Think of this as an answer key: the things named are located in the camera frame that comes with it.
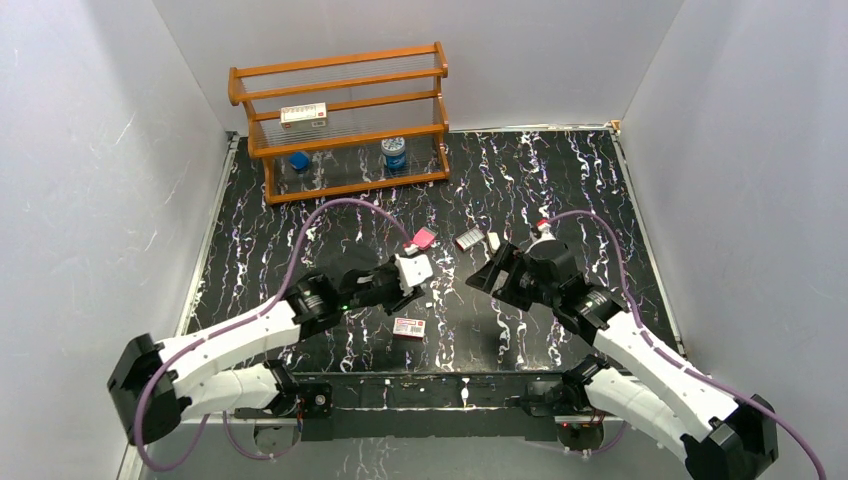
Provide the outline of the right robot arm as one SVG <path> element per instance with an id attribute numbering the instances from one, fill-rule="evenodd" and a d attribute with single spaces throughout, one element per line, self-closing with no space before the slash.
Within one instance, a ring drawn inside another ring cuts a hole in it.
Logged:
<path id="1" fill-rule="evenodd" d="M 756 479 L 779 457 L 771 405 L 738 400 L 689 375 L 692 366 L 601 285 L 589 282 L 557 240 L 522 250 L 501 245 L 467 285 L 557 322 L 595 349 L 558 381 L 534 381 L 519 397 L 531 416 L 611 413 L 656 440 L 693 479 Z"/>

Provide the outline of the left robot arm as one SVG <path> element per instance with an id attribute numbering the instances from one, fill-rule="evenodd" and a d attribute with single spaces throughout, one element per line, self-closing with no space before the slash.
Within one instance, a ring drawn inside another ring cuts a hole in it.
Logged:
<path id="1" fill-rule="evenodd" d="M 379 306 L 391 315 L 420 298 L 433 275 L 423 254 L 393 256 L 372 270 L 350 270 L 339 277 L 313 271 L 282 298 L 194 334 L 131 339 L 107 381 L 128 441 L 148 445 L 184 420 L 218 411 L 290 414 L 299 391 L 280 368 L 272 363 L 240 368 L 240 362 L 329 330 L 351 310 Z"/>

